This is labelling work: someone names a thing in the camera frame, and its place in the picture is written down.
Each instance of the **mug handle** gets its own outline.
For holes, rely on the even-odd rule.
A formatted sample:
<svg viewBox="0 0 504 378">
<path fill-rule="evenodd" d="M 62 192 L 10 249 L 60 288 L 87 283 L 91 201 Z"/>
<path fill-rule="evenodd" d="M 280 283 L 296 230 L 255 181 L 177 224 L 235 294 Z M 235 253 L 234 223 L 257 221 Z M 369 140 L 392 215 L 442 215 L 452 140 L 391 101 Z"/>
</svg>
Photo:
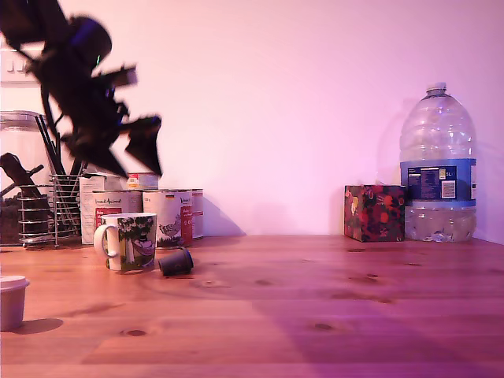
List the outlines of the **mug handle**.
<svg viewBox="0 0 504 378">
<path fill-rule="evenodd" d="M 114 258 L 117 256 L 117 252 L 109 252 L 103 247 L 105 233 L 108 228 L 114 228 L 116 231 L 119 231 L 113 224 L 102 224 L 94 232 L 93 244 L 97 254 L 104 254 L 108 258 Z"/>
</svg>

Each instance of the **blue bottle label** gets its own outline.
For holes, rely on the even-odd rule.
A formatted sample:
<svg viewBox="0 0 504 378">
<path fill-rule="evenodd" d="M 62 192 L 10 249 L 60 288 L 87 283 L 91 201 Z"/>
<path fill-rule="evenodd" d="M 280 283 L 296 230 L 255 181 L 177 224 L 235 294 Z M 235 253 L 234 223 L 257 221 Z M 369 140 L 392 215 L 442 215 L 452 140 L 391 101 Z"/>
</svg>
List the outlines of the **blue bottle label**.
<svg viewBox="0 0 504 378">
<path fill-rule="evenodd" d="M 476 159 L 404 161 L 401 185 L 407 187 L 407 206 L 476 206 Z"/>
</svg>

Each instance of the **glass jar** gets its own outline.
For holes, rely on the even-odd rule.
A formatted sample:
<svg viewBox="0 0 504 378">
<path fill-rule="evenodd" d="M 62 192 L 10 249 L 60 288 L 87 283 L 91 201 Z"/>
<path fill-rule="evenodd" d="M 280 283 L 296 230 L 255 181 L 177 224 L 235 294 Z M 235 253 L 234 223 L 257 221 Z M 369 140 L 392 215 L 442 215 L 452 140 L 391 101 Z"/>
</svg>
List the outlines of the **glass jar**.
<svg viewBox="0 0 504 378">
<path fill-rule="evenodd" d="M 32 174 L 35 185 L 50 183 L 50 164 L 42 134 L 35 120 L 40 114 L 28 111 L 0 112 L 0 155 L 11 153 L 17 157 L 27 171 L 42 169 Z M 0 245 L 19 243 L 20 189 L 13 186 L 13 181 L 0 169 Z M 48 194 L 48 187 L 39 189 L 42 195 Z"/>
</svg>

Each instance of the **wall outlet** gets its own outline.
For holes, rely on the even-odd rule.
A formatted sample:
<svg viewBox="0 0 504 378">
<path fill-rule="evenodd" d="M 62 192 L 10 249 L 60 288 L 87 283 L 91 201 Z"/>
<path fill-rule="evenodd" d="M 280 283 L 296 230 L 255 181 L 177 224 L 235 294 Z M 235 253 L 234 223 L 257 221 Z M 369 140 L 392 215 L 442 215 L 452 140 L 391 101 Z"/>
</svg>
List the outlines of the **wall outlet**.
<svg viewBox="0 0 504 378">
<path fill-rule="evenodd" d="M 30 49 L 26 52 L 29 55 L 37 56 L 42 50 Z M 37 79 L 31 73 L 26 73 L 27 59 L 8 47 L 0 49 L 0 81 L 2 84 L 34 84 L 38 85 Z"/>
</svg>

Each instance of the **small black cup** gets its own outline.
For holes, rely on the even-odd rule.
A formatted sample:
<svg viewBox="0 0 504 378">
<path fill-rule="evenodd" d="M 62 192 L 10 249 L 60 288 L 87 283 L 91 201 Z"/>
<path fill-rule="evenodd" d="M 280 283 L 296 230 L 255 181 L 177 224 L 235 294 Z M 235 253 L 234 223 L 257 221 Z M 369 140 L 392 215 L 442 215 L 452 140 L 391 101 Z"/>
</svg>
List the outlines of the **small black cup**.
<svg viewBox="0 0 504 378">
<path fill-rule="evenodd" d="M 194 266 L 191 254 L 185 248 L 159 260 L 159 269 L 163 272 L 163 276 L 189 273 Z"/>
</svg>

